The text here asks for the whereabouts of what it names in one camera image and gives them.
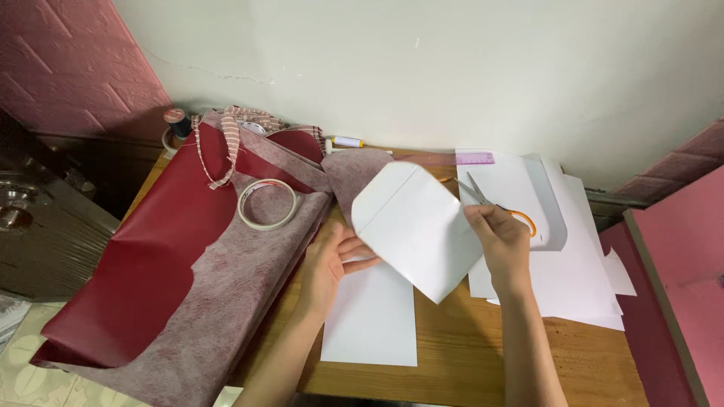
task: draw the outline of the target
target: orange scissors handle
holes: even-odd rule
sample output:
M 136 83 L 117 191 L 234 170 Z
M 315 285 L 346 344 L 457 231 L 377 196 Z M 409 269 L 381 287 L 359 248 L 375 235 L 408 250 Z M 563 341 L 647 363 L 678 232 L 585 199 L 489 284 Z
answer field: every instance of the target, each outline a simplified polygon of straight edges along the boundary
M 517 215 L 517 216 L 520 216 L 521 218 L 523 218 L 523 220 L 525 220 L 526 223 L 528 224 L 528 227 L 531 228 L 531 237 L 536 235 L 536 224 L 533 223 L 533 220 L 530 217 L 528 217 L 528 215 L 524 214 L 523 212 L 513 211 L 510 209 L 506 209 L 505 211 L 513 216 Z

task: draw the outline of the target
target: right hand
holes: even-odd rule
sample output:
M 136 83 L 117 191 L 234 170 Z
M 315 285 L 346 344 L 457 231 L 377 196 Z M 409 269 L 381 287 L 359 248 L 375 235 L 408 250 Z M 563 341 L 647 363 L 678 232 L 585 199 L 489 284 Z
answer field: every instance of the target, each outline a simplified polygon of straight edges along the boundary
M 495 205 L 466 206 L 464 213 L 483 244 L 485 263 L 498 296 L 532 291 L 528 225 Z

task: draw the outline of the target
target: red faux leather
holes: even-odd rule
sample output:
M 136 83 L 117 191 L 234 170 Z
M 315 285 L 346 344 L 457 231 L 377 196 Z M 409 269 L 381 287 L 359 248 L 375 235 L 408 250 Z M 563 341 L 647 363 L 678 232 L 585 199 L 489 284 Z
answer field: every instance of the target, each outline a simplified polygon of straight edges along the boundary
M 199 127 L 209 174 L 223 177 L 229 161 L 223 133 Z M 316 140 L 303 131 L 270 140 L 321 162 Z M 312 188 L 250 151 L 236 170 L 276 178 L 300 193 Z M 233 186 L 211 190 L 190 135 L 167 168 L 106 246 L 93 277 L 41 331 L 48 340 L 31 363 L 119 367 L 138 357 L 163 330 L 193 282 L 191 265 L 228 227 L 236 213 Z

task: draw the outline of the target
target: striped fabric strip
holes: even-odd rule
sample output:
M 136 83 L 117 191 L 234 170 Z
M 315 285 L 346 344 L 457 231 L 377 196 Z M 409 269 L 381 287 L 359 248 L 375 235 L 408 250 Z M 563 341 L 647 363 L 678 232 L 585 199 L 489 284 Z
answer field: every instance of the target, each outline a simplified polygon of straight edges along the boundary
M 226 185 L 231 179 L 231 176 L 234 175 L 234 171 L 236 171 L 236 160 L 239 155 L 240 148 L 243 147 L 239 135 L 239 132 L 242 130 L 240 130 L 238 122 L 254 122 L 259 124 L 266 130 L 266 133 L 264 133 L 263 137 L 269 137 L 270 135 L 283 130 L 300 130 L 309 133 L 316 140 L 322 156 L 325 155 L 324 137 L 322 137 L 322 131 L 319 127 L 310 125 L 295 125 L 287 127 L 287 125 L 285 125 L 280 119 L 272 117 L 269 113 L 263 110 L 249 109 L 239 106 L 230 106 L 224 109 L 224 113 L 222 113 L 221 125 L 222 132 L 224 133 L 224 139 L 226 139 L 229 149 L 229 156 L 227 157 L 227 159 L 231 161 L 231 168 L 229 168 L 229 171 L 224 175 L 222 179 L 214 180 L 213 178 L 211 178 L 211 175 L 206 168 L 206 164 L 204 164 L 203 162 L 203 157 L 201 156 L 201 133 L 198 130 L 199 116 L 193 116 L 191 118 L 191 125 L 193 127 L 194 133 L 196 134 L 196 151 L 198 152 L 198 158 L 201 160 L 203 172 L 211 181 L 211 183 L 209 184 L 209 188 L 211 188 L 212 190 Z

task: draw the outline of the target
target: masking tape roll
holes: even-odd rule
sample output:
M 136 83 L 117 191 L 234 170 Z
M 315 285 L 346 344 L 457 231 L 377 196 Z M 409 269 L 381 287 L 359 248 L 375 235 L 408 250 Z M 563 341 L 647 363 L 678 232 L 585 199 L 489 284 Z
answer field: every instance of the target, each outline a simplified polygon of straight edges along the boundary
M 282 220 L 272 225 L 260 225 L 258 223 L 252 222 L 249 218 L 246 217 L 246 215 L 244 215 L 244 205 L 246 204 L 246 200 L 249 198 L 249 195 L 251 195 L 251 193 L 255 190 L 266 186 L 284 188 L 292 196 L 292 207 L 289 210 L 289 213 L 284 216 Z M 241 217 L 241 220 L 243 220 L 244 223 L 246 223 L 249 227 L 256 230 L 261 230 L 262 232 L 268 232 L 270 230 L 279 229 L 280 227 L 289 223 L 289 221 L 292 220 L 292 217 L 294 217 L 294 213 L 297 211 L 298 202 L 299 198 L 297 197 L 297 193 L 294 192 L 292 187 L 290 187 L 287 183 L 285 183 L 284 181 L 275 180 L 274 178 L 266 178 L 264 180 L 252 182 L 248 187 L 244 188 L 244 191 L 239 196 L 239 201 L 236 204 L 236 210 L 239 214 L 239 217 Z

